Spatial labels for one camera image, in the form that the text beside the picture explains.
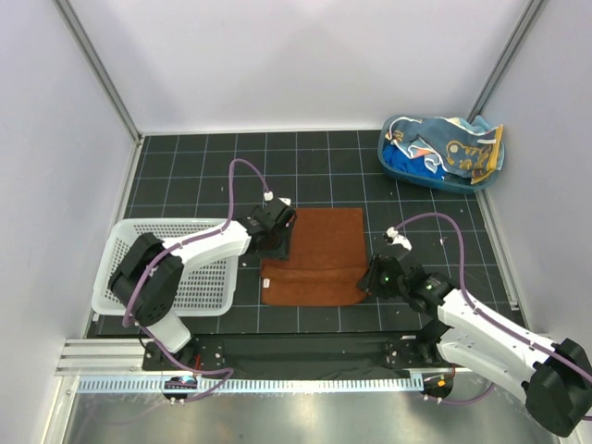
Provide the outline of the brown towel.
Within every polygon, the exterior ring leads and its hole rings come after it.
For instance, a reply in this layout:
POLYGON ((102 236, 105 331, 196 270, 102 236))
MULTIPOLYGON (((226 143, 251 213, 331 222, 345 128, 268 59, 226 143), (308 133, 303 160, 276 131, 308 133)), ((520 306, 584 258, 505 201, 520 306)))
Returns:
POLYGON ((365 299, 367 270, 360 208, 299 208, 287 261, 261 263, 262 302, 280 307, 341 307, 365 299))

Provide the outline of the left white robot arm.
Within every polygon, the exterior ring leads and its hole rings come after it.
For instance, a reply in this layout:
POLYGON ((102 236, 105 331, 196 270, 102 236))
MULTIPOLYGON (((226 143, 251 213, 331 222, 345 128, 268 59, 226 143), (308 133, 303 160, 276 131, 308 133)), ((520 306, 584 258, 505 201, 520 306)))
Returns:
POLYGON ((174 369, 188 369, 196 349, 172 309, 181 281, 195 269, 245 254, 288 260, 296 220, 289 201, 275 197, 245 216, 190 235, 159 239, 152 232, 142 234, 117 264, 107 288, 125 307, 124 323, 145 329, 174 369))

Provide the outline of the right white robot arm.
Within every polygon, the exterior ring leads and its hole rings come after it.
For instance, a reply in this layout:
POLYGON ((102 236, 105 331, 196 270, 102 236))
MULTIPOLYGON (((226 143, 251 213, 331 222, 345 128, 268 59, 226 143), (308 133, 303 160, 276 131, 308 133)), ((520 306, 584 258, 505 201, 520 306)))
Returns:
POLYGON ((511 393, 558 437, 569 437, 587 419, 591 363, 577 342, 556 342, 521 327, 407 256, 375 255, 357 287, 371 296, 399 297, 430 317, 416 335, 423 364, 473 371, 511 393))

